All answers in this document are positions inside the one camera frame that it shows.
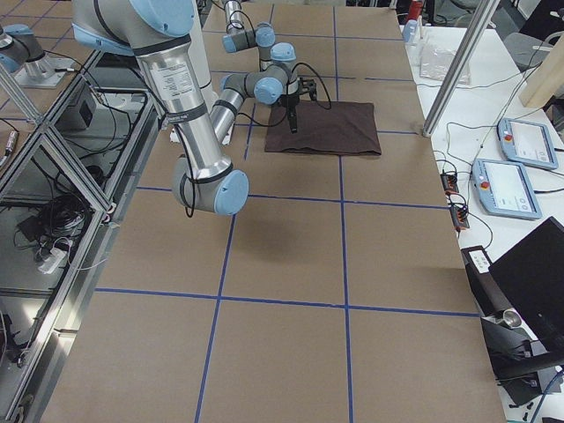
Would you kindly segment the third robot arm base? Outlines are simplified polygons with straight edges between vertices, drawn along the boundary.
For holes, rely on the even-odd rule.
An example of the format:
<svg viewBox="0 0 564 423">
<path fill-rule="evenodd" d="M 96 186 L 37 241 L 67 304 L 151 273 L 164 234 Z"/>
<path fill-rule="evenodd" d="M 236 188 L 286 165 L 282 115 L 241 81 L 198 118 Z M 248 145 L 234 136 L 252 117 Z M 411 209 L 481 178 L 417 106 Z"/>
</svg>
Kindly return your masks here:
<svg viewBox="0 0 564 423">
<path fill-rule="evenodd" d="M 27 25 L 1 27 L 1 64 L 20 86 L 55 88 L 75 71 L 74 63 L 70 58 L 48 55 Z"/>
</svg>

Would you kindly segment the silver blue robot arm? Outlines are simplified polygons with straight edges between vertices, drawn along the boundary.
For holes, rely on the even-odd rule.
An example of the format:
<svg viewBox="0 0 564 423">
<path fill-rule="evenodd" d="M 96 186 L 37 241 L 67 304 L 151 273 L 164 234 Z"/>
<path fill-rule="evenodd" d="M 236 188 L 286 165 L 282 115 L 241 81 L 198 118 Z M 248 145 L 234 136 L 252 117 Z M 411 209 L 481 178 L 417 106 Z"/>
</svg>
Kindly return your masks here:
<svg viewBox="0 0 564 423">
<path fill-rule="evenodd" d="M 249 179 L 221 149 L 247 99 L 285 108 L 291 132 L 302 95 L 316 98 L 312 79 L 298 76 L 300 62 L 290 43 L 275 41 L 268 23 L 245 27 L 238 1 L 221 4 L 228 53 L 257 48 L 259 70 L 225 78 L 220 96 L 204 97 L 208 71 L 197 7 L 193 1 L 75 1 L 76 40 L 92 49 L 133 56 L 157 109 L 173 128 L 184 154 L 174 168 L 174 196 L 187 214 L 195 210 L 234 215 L 245 205 Z"/>
<path fill-rule="evenodd" d="M 237 53 L 256 48 L 260 71 L 265 71 L 271 64 L 271 48 L 276 42 L 272 25 L 259 22 L 254 26 L 250 17 L 242 10 L 241 1 L 221 2 L 226 21 L 226 34 L 222 37 L 224 50 Z"/>
</svg>

